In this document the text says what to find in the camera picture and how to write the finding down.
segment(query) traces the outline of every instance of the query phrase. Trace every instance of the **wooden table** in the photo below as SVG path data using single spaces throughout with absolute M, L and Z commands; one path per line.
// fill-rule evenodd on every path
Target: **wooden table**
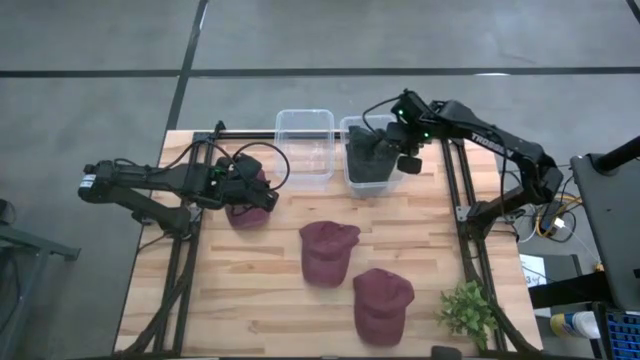
M 161 166 L 175 159 L 192 135 L 193 131 L 170 131 Z M 249 141 L 220 140 L 218 144 L 232 153 Z M 493 154 L 467 145 L 478 200 L 496 197 L 499 176 Z M 263 163 L 267 178 L 279 182 L 273 174 L 277 154 L 272 149 L 252 147 L 246 153 Z M 349 196 L 336 144 L 335 174 L 327 190 L 293 192 L 285 187 L 263 228 L 236 231 L 224 211 L 205 211 L 183 355 L 429 356 L 432 345 L 475 354 L 465 336 L 450 336 L 434 320 L 440 292 L 454 288 L 464 274 L 440 144 L 425 146 L 421 156 L 420 175 L 407 175 L 389 196 L 357 200 Z M 460 174 L 457 179 L 464 189 Z M 172 194 L 158 192 L 153 198 L 178 204 Z M 347 278 L 337 289 L 314 288 L 302 278 L 298 229 L 319 220 L 362 230 Z M 157 227 L 145 229 L 141 244 L 159 234 Z M 137 257 L 116 350 L 133 342 L 157 310 L 170 243 L 160 241 Z M 501 306 L 525 338 L 542 348 L 513 236 L 494 232 L 487 238 L 487 247 Z M 351 279 L 373 267 L 402 275 L 416 290 L 407 310 L 404 337 L 393 348 L 364 345 L 354 327 Z M 175 317 L 169 320 L 168 334 L 173 333 L 172 320 Z M 167 347 L 172 339 L 167 337 Z

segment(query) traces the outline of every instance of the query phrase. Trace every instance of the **gray concrete floor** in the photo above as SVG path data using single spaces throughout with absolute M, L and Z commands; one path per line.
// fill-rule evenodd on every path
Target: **gray concrete floor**
M 180 69 L 196 6 L 0 0 L 0 70 Z M 207 8 L 193 67 L 637 66 L 639 34 L 623 0 L 222 0 Z M 283 108 L 340 119 L 408 87 L 459 99 L 566 164 L 640 132 L 639 84 L 640 75 L 191 79 L 177 126 L 270 129 Z M 0 79 L 0 198 L 15 204 L 16 227 L 82 247 L 76 263 L 52 261 L 22 357 L 111 351 L 140 226 L 115 205 L 82 202 L 77 185 L 85 163 L 156 163 L 175 87 L 173 78 Z M 577 215 L 576 233 L 595 252 Z M 576 239 L 534 238 L 521 252 L 575 253 L 585 272 L 595 262 Z M 557 343 L 554 353 L 584 355 Z

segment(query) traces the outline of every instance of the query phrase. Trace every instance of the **clear plastic bin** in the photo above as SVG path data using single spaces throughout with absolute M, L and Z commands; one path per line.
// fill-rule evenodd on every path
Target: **clear plastic bin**
M 387 124 L 395 121 L 395 118 L 391 115 L 368 115 L 367 122 L 374 129 L 385 129 L 387 128 Z M 359 126 L 362 128 L 367 128 L 362 121 L 362 116 L 349 116 L 340 121 L 340 141 L 342 143 L 342 158 L 344 163 L 344 180 L 349 184 L 349 188 L 351 189 L 351 195 L 356 198 L 367 198 L 367 197 L 375 197 L 382 196 L 390 193 L 393 189 L 400 184 L 402 179 L 404 178 L 404 173 L 398 171 L 396 166 L 394 166 L 391 175 L 389 176 L 389 180 L 382 182 L 361 182 L 356 183 L 351 181 L 349 177 L 349 166 L 347 161 L 347 144 L 349 143 L 349 127 L 350 126 Z M 372 161 L 371 168 L 375 167 L 376 164 Z
M 291 173 L 284 188 L 324 190 L 334 170 L 334 120 L 328 110 L 282 110 L 276 117 L 275 145 L 284 152 Z M 276 160 L 276 175 L 283 179 L 287 167 Z

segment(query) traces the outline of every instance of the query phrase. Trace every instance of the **green plant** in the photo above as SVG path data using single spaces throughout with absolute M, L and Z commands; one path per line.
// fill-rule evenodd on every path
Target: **green plant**
M 481 291 L 481 286 L 471 281 L 458 284 L 450 295 L 441 292 L 442 311 L 436 313 L 436 320 L 438 325 L 444 323 L 451 334 L 466 334 L 478 347 L 486 349 L 486 330 L 494 330 L 498 324 Z

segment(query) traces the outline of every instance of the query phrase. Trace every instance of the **artificial plant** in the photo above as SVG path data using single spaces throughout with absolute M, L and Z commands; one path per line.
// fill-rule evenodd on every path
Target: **artificial plant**
M 486 349 L 487 329 L 494 330 L 498 324 L 481 291 L 480 285 L 470 281 L 458 284 L 450 295 L 441 292 L 442 311 L 436 313 L 436 320 L 451 334 L 466 334 L 480 349 Z

